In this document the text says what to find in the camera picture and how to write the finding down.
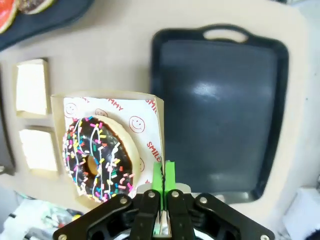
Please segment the beige countertop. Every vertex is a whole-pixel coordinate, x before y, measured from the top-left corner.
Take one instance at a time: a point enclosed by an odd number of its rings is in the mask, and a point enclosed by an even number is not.
[[[276,38],[289,50],[285,115],[268,185],[261,199],[232,205],[266,225],[295,156],[307,73],[307,29],[303,17],[294,8],[266,0],[96,0],[75,24],[0,52],[5,119],[17,164],[16,175],[0,175],[0,184],[88,211],[75,201],[64,176],[49,180],[27,170],[18,131],[28,125],[53,127],[53,120],[51,115],[43,120],[16,117],[12,91],[12,68],[16,63],[48,58],[51,94],[93,89],[148,93],[153,35],[164,28],[198,28],[217,23],[239,25],[254,34]]]

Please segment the smiley face print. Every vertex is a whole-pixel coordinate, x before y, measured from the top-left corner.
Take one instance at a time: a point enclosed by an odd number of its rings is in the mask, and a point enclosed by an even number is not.
[[[78,112],[78,108],[74,103],[68,103],[64,107],[64,115],[66,118],[71,119],[76,117],[77,112]]]
[[[145,130],[146,125],[142,118],[138,116],[132,116],[129,119],[129,127],[133,132],[140,134]]]
[[[104,110],[102,110],[100,108],[97,108],[95,110],[95,115],[108,117],[108,113],[106,113]]]
[[[142,173],[145,170],[145,162],[140,157],[140,173]]]

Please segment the tray handle hole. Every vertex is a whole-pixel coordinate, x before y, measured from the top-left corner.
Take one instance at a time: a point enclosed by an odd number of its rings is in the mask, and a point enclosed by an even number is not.
[[[208,30],[203,33],[203,37],[207,40],[229,39],[238,43],[243,43],[248,40],[247,35],[238,31],[227,30],[227,29]]]

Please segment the black tray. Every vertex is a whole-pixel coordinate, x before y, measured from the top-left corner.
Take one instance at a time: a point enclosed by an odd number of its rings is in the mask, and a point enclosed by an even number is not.
[[[26,15],[18,12],[9,29],[0,34],[0,51],[78,20],[93,2],[94,0],[55,0],[52,6],[38,14]]]
[[[248,38],[207,40],[209,30]],[[165,158],[193,193],[260,198],[280,135],[289,54],[233,25],[164,29],[152,43],[151,91],[164,100]]]

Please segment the chocolate frosted donut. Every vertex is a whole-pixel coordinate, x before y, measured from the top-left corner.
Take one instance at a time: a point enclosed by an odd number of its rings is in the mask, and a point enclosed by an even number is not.
[[[105,116],[76,119],[63,137],[63,160],[78,190],[97,202],[129,194],[140,157],[129,133]]]
[[[38,14],[53,2],[54,0],[17,0],[17,5],[23,14]]]

